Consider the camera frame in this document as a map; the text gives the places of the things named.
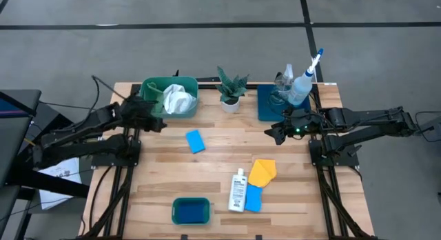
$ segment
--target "spray bottle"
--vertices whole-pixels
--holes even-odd
[[[323,54],[323,49],[319,49],[316,58],[312,61],[311,66],[303,73],[301,77],[297,77],[292,83],[291,90],[288,95],[288,102],[294,107],[298,107],[306,99],[309,92],[312,89],[312,76],[314,75],[314,69],[317,66],[320,57]]]

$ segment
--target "wooden table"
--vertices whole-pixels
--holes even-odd
[[[128,96],[132,83],[117,83],[115,90]],[[322,107],[342,107],[338,87],[319,83]],[[327,239],[316,168],[311,165],[307,142],[287,139],[281,146],[263,133],[271,123],[257,120],[257,91],[240,99],[235,114],[223,112],[217,90],[199,90],[198,112],[191,119],[166,120],[161,133],[141,132],[142,153],[134,169],[124,239]],[[112,102],[122,102],[117,96]],[[192,154],[185,133],[199,129],[206,150]],[[123,129],[106,132],[105,137]],[[231,178],[238,168],[246,174],[256,159],[276,160],[277,177],[263,189],[260,213],[233,213],[227,209]],[[95,187],[105,167],[94,171],[83,218],[88,222]],[[93,222],[107,207],[114,169],[101,185]],[[360,177],[348,167],[336,167],[342,203],[367,233],[373,228]],[[206,197],[212,204],[206,226],[172,223],[172,202],[178,197]],[[332,206],[334,228],[339,234]],[[119,208],[112,234],[116,234]]]

